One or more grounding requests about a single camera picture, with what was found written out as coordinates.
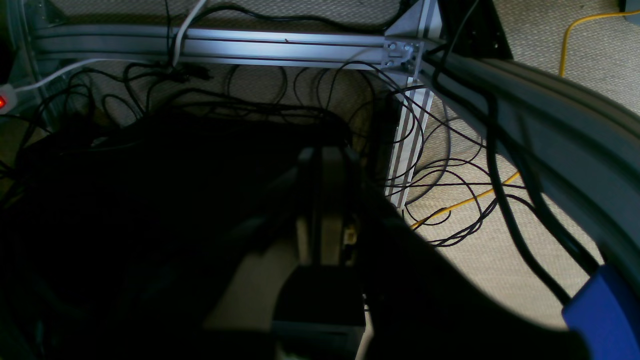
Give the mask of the blue plastic block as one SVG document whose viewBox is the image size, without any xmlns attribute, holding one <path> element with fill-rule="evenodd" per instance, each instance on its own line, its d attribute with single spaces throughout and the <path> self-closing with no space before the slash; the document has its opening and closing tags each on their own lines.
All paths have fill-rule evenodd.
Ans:
<svg viewBox="0 0 640 360">
<path fill-rule="evenodd" d="M 615 267 L 604 264 L 564 306 L 569 330 L 583 338 L 592 360 L 640 358 L 640 303 Z"/>
</svg>

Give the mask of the white power strip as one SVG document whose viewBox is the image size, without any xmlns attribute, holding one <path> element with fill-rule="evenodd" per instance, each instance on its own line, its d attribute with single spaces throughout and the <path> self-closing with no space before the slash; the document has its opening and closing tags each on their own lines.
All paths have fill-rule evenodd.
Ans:
<svg viewBox="0 0 640 360">
<path fill-rule="evenodd" d="M 0 114 L 9 114 L 18 105 L 16 89 L 7 83 L 0 86 Z"/>
</svg>

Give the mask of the aluminium frame rail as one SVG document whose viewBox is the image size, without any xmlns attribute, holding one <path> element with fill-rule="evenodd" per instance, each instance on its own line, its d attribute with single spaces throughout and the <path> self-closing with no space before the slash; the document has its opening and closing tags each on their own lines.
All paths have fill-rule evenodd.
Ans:
<svg viewBox="0 0 640 360">
<path fill-rule="evenodd" d="M 442 34 L 441 7 L 435 0 L 419 0 L 403 11 L 382 34 L 308 32 L 260 32 L 195 27 L 196 18 L 215 12 L 197 2 L 178 29 L 164 31 L 158 25 L 117 23 L 68 24 L 66 16 L 28 26 L 25 45 L 34 68 L 44 62 L 69 61 L 39 80 L 44 86 L 58 77 L 100 62 L 123 62 L 164 69 L 171 73 L 182 64 L 218 64 L 277 68 L 319 68 L 377 71 L 382 80 L 398 88 L 400 112 L 394 134 L 385 194 L 396 207 L 404 207 L 409 180 L 416 173 L 418 135 L 426 129 L 426 117 L 434 92 L 422 89 L 418 58 L 426 41 Z"/>
</svg>

